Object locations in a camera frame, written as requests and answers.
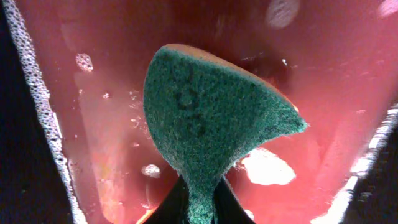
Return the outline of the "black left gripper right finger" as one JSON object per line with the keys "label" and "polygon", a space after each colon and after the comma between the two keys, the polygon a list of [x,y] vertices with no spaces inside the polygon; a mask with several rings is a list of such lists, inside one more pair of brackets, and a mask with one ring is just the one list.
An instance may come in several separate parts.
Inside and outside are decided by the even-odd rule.
{"label": "black left gripper right finger", "polygon": [[214,224],[255,224],[244,211],[228,181],[222,177],[213,194]]}

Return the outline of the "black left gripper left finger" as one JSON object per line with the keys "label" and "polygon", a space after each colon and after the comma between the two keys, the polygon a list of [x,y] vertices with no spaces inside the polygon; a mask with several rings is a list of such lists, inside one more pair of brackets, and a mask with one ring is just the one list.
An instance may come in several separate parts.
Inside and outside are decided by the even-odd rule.
{"label": "black left gripper left finger", "polygon": [[143,224],[189,224],[188,204],[188,187],[180,176],[164,201],[145,219]]}

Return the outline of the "teal yellow sponge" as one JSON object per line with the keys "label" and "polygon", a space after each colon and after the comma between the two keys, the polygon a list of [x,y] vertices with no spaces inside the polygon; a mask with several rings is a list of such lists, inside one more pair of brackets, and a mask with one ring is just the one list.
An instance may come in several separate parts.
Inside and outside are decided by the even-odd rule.
{"label": "teal yellow sponge", "polygon": [[187,184],[189,224],[213,223],[215,188],[236,161],[307,128],[271,84],[183,44],[156,51],[144,80],[143,109],[157,150]]}

